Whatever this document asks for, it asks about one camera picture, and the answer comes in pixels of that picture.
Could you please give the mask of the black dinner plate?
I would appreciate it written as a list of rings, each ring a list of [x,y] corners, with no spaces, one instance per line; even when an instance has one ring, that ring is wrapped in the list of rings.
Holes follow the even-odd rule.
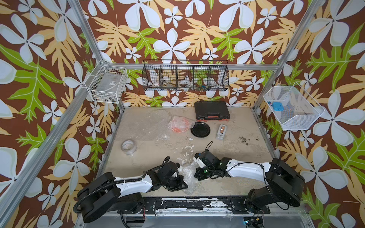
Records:
[[[191,128],[191,133],[193,136],[198,138],[205,138],[211,132],[211,129],[207,123],[195,122],[194,126]]]

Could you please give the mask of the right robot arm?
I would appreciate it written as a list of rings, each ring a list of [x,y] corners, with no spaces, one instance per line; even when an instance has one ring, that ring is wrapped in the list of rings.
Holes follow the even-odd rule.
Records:
[[[249,212],[259,212],[266,206],[282,202],[288,207],[298,207],[301,203],[305,179],[284,161],[274,158],[271,162],[255,163],[232,158],[214,156],[208,149],[196,153],[194,161],[199,167],[194,175],[199,181],[208,178],[242,177],[262,181],[265,187],[252,189],[248,193],[244,208]]]

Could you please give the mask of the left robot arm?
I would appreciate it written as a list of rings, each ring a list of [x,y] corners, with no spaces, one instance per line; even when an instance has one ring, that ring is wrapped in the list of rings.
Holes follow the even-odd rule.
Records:
[[[119,178],[113,176],[111,172],[107,172],[77,194],[78,201],[74,205],[73,211],[82,215],[84,223],[91,223],[111,211],[112,207],[116,211],[120,210],[121,208],[117,204],[124,202],[120,198],[129,200],[127,204],[142,204],[142,199],[130,196],[153,192],[161,187],[169,192],[185,190],[188,185],[180,171],[182,171],[181,165],[169,161],[167,156],[161,165],[144,171],[141,176]]]

